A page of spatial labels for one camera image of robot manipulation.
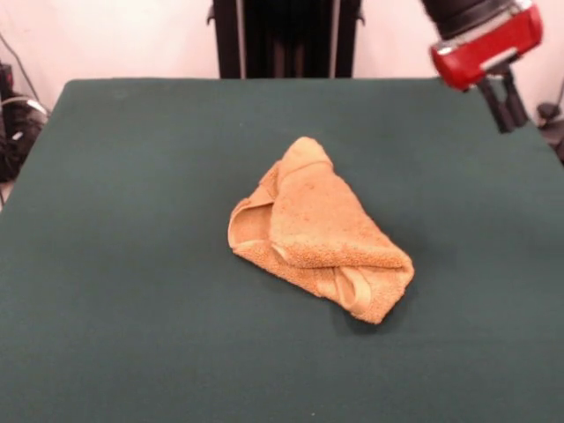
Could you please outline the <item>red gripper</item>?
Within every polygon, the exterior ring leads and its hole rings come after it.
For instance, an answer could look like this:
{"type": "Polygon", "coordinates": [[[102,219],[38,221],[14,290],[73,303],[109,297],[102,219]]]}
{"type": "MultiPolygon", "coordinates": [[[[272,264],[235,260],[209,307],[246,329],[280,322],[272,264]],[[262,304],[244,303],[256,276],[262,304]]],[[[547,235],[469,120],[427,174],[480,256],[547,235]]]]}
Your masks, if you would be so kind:
{"type": "Polygon", "coordinates": [[[444,82],[459,91],[477,85],[497,129],[509,133],[528,122],[512,70],[501,68],[506,98],[502,103],[487,75],[504,63],[512,63],[536,48],[543,39],[543,22],[536,4],[508,4],[501,12],[430,48],[434,67],[444,82]]]}

